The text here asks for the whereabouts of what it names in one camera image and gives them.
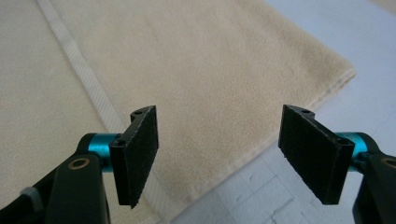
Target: yellow towel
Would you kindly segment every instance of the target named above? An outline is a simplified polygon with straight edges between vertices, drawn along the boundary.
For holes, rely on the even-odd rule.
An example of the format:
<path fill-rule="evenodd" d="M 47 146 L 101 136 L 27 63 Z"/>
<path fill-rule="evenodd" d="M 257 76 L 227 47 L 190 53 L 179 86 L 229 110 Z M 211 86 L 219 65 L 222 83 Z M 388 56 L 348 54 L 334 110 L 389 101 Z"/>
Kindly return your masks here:
<path fill-rule="evenodd" d="M 276 140 L 283 104 L 315 109 L 354 76 L 348 62 L 262 1 L 51 3 L 117 112 L 108 116 L 126 126 L 133 110 L 157 106 L 148 203 L 135 215 L 110 200 L 115 222 L 155 221 L 150 209 L 171 220 Z M 107 194 L 115 193 L 111 181 Z"/>

